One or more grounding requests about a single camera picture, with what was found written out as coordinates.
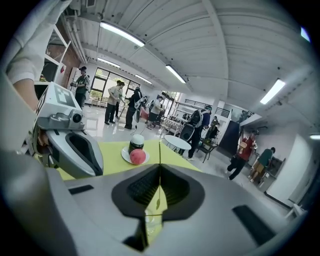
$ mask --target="fluorescent light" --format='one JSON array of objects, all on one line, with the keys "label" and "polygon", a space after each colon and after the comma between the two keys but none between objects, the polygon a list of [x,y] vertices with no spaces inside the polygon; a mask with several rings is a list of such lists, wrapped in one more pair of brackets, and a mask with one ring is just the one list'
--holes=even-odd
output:
[{"label": "fluorescent light", "polygon": [[320,140],[320,134],[312,134],[312,135],[310,135],[310,139],[312,139],[312,140]]},{"label": "fluorescent light", "polygon": [[308,42],[310,42],[310,38],[309,38],[309,36],[308,36],[308,34],[307,34],[307,31],[303,28],[303,27],[301,27],[301,34],[300,34],[305,40],[307,40]]},{"label": "fluorescent light", "polygon": [[105,59],[103,59],[103,58],[98,58],[98,61],[107,63],[107,64],[109,64],[109,65],[111,65],[111,66],[116,67],[116,68],[120,68],[120,66],[119,66],[118,64],[115,64],[115,63],[113,63],[113,62],[111,62],[111,61],[107,61],[107,60],[105,60]]},{"label": "fluorescent light", "polygon": [[285,85],[286,83],[278,78],[270,91],[268,91],[260,102],[262,104],[267,104],[268,101],[270,101]]},{"label": "fluorescent light", "polygon": [[113,26],[113,25],[107,24],[107,23],[105,23],[105,22],[100,22],[100,27],[103,28],[103,29],[105,29],[105,30],[109,30],[109,31],[111,31],[111,32],[114,32],[114,33],[118,34],[119,36],[122,36],[122,37],[130,40],[131,42],[135,43],[137,46],[142,47],[142,46],[145,45],[145,43],[142,42],[141,40],[137,39],[137,38],[134,37],[133,35],[125,32],[125,31],[123,31],[122,29],[117,28],[117,27],[115,27],[115,26]]},{"label": "fluorescent light", "polygon": [[186,83],[186,81],[182,78],[182,76],[179,75],[178,72],[175,71],[175,69],[174,69],[171,65],[166,65],[165,67],[166,67],[172,74],[174,74],[174,76],[175,76],[176,78],[178,78],[181,83],[183,83],[183,84]]},{"label": "fluorescent light", "polygon": [[152,82],[148,81],[147,79],[143,78],[142,76],[140,76],[138,74],[135,74],[134,76],[137,77],[137,78],[140,78],[141,80],[145,81],[146,83],[152,85]]}]

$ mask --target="floor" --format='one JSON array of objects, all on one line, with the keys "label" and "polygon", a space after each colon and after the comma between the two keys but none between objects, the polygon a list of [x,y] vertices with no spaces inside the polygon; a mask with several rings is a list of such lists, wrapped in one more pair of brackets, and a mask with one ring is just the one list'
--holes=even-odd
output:
[{"label": "floor", "polygon": [[[115,124],[106,125],[105,111],[105,108],[96,106],[90,107],[86,105],[83,108],[84,118],[82,121],[85,124],[84,128],[86,129],[87,133],[94,137],[98,142],[130,141],[134,134],[142,134],[145,140],[161,138],[163,142],[167,144],[163,138],[163,136],[167,134],[167,131],[164,131],[164,133],[161,135],[163,131],[159,129],[158,126],[152,130],[147,129],[144,119],[142,119],[139,123],[136,123],[135,120],[133,120],[132,127],[134,128],[136,125],[137,129],[125,129],[125,112],[119,119],[114,119]],[[225,174],[225,170],[230,164],[228,157],[216,150],[213,150],[209,160],[206,160],[203,163],[204,157],[205,154],[203,152],[196,151],[194,154],[195,160],[191,163],[205,173],[216,175],[222,178],[228,177],[228,174]],[[247,178],[249,173],[250,170],[247,167],[244,167],[242,172],[232,182],[236,182],[239,186],[253,194],[259,199],[259,201],[263,202],[275,213],[285,216],[289,210],[268,198],[260,190],[258,190],[257,187]]]}]

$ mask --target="brick wall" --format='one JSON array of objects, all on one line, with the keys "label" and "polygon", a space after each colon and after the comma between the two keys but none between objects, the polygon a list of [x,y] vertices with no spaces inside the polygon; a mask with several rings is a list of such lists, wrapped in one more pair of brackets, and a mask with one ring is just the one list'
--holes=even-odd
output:
[{"label": "brick wall", "polygon": [[[64,38],[64,40],[68,43],[70,41],[70,39],[68,38],[68,34],[67,32],[65,31],[65,28],[61,22],[61,19],[59,18],[57,24],[56,24],[56,27],[58,28],[58,30],[60,31],[62,37]],[[49,45],[48,46],[48,51],[50,52],[50,56],[51,57],[56,57],[60,54],[63,53],[64,51],[64,47],[61,47],[59,45]],[[63,57],[63,60],[62,60],[62,63],[64,65],[66,65],[66,69],[65,69],[65,72],[64,72],[64,76],[63,76],[63,79],[62,79],[62,83],[61,83],[61,86],[67,88],[67,83],[68,83],[68,80],[69,80],[69,76],[70,76],[70,73],[71,73],[71,70],[73,67],[79,67],[80,65],[80,60],[78,59],[77,57],[77,54],[72,46],[72,44],[70,44],[70,46],[68,47],[64,57]]]}]

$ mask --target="yellow-green tablecloth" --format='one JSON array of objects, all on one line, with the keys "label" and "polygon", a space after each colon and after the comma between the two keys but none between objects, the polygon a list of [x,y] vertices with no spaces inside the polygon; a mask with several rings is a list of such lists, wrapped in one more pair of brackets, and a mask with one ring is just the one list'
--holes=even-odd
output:
[{"label": "yellow-green tablecloth", "polygon": [[[158,164],[159,159],[159,140],[150,139],[144,142],[143,149],[150,154],[150,159],[147,163],[141,165],[133,165],[125,161],[121,156],[121,150],[124,147],[129,146],[129,141],[121,142],[99,142],[99,147],[103,157],[103,175],[115,174],[124,172],[133,168],[137,168],[141,165]],[[176,165],[180,167],[189,168],[195,171],[200,170],[182,158],[179,154],[173,152],[169,147],[160,143],[161,148],[161,163]],[[57,169],[63,180],[73,180],[74,178],[61,168]],[[160,204],[157,207],[157,201],[160,199]],[[150,204],[146,208],[146,232],[148,242],[156,238],[158,233],[162,229],[162,216],[164,210],[167,209],[166,196],[162,188],[159,186],[158,190],[154,194]]]},{"label": "yellow-green tablecloth", "polygon": [[[99,142],[99,147],[103,157],[103,175],[115,174],[123,171],[127,171],[133,168],[140,167],[141,165],[150,165],[159,163],[159,140],[150,139],[144,141],[143,149],[150,154],[150,159],[145,164],[133,165],[125,161],[121,156],[121,150],[124,147],[129,146],[129,141],[120,142]],[[195,171],[200,171],[198,168],[193,166],[187,160],[182,158],[179,154],[173,152],[170,148],[161,145],[161,163],[176,165],[180,167],[189,168]],[[61,168],[57,169],[64,181],[74,180],[72,176],[63,171]]]}]

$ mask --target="white ceiling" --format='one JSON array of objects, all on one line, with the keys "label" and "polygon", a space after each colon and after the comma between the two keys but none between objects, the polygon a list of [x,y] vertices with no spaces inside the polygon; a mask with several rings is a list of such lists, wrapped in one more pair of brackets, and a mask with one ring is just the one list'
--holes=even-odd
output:
[{"label": "white ceiling", "polygon": [[[101,29],[98,13],[146,45],[137,47]],[[96,0],[94,7],[82,5],[76,26],[90,61],[113,61],[151,80],[155,88],[220,97],[263,117],[270,117],[275,102],[285,99],[282,110],[298,112],[293,119],[302,114],[305,122],[320,124],[320,96],[313,93],[319,79],[306,84],[309,74],[316,73],[311,44],[273,1]],[[169,73],[166,64],[188,78],[187,84]],[[286,86],[267,105],[260,104],[277,78]]]}]

